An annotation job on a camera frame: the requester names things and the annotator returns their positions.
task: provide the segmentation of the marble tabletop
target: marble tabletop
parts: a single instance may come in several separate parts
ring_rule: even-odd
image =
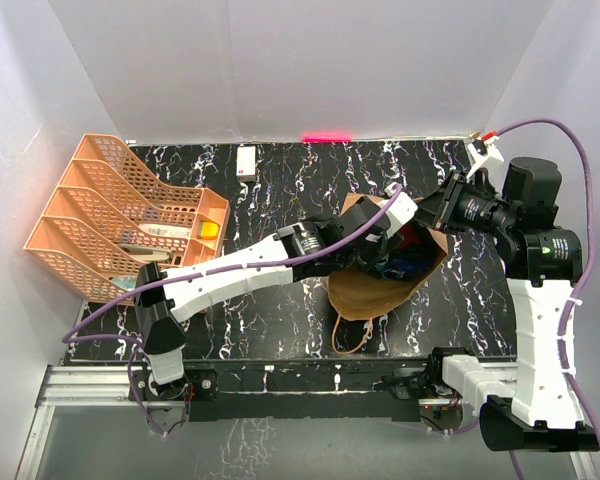
[[[451,168],[467,169],[461,140],[401,140],[257,146],[257,179],[236,179],[237,145],[135,147],[163,181],[209,187],[230,202],[224,253],[320,211],[338,215],[348,192],[381,195],[398,181],[413,197],[436,189]],[[94,308],[89,304],[84,315]],[[325,281],[312,278],[214,305],[185,324],[186,360],[326,358],[336,313]],[[358,344],[364,322],[343,322],[337,345]],[[118,307],[84,334],[137,336],[133,308]],[[436,346],[464,346],[477,355],[515,354],[515,321],[493,240],[468,232],[450,240],[449,256],[413,298],[373,322],[373,337],[357,355],[424,357]],[[117,363],[124,342],[69,347],[69,363]]]

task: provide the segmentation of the red tip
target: red tip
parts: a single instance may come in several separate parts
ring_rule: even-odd
[[[495,130],[493,130],[493,131],[491,131],[491,132],[489,132],[489,133],[487,133],[487,134],[483,135],[483,136],[482,136],[482,141],[483,141],[483,142],[486,142],[486,141],[487,141],[487,140],[489,140],[491,137],[495,137],[495,136],[496,136],[496,133],[498,133],[498,132],[496,132]]]
[[[311,132],[302,135],[302,143],[351,142],[351,135],[343,132]]]

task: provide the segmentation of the gray floor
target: gray floor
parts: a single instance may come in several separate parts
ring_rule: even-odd
[[[177,432],[163,442],[134,408],[57,408],[37,478],[516,478],[478,429],[444,439],[382,419],[241,419]],[[527,480],[575,478],[565,454],[520,459]]]

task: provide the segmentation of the bag strap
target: bag strap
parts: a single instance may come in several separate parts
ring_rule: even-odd
[[[356,353],[358,350],[360,350],[363,345],[365,343],[367,343],[367,340],[369,340],[372,336],[373,336],[373,318],[370,318],[367,323],[367,328],[364,332],[364,335],[362,335],[362,340],[360,340],[360,343],[358,344],[357,347],[352,348],[351,350],[347,350],[347,351],[340,351],[338,350],[338,348],[336,347],[336,331],[338,330],[338,326],[340,325],[340,319],[341,319],[341,315],[338,314],[338,318],[336,319],[336,324],[333,326],[333,331],[331,332],[331,348],[333,348],[333,351],[340,354],[340,355],[348,355],[350,353]]]

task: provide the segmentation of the orange plastic basket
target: orange plastic basket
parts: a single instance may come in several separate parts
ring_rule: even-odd
[[[147,263],[133,247],[168,252],[163,268],[205,262],[220,254],[228,216],[212,190],[165,184],[119,138],[85,135],[25,249],[85,299],[107,302]],[[198,238],[205,221],[219,226],[215,239]]]

